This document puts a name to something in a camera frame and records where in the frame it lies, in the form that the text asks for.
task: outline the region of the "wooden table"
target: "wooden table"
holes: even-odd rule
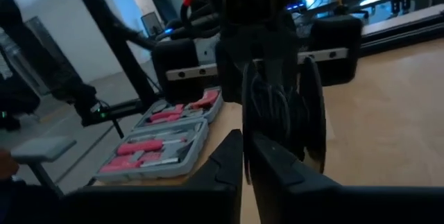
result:
[[[364,32],[442,9],[444,6],[413,12],[366,26]],[[443,70],[444,40],[435,40],[361,59],[351,83],[324,88],[328,116],[325,174],[341,184],[444,186]],[[240,128],[241,106],[224,103],[210,125],[193,172],[232,129]],[[186,179],[129,184],[172,185]],[[241,221],[259,223],[253,189],[245,183]]]

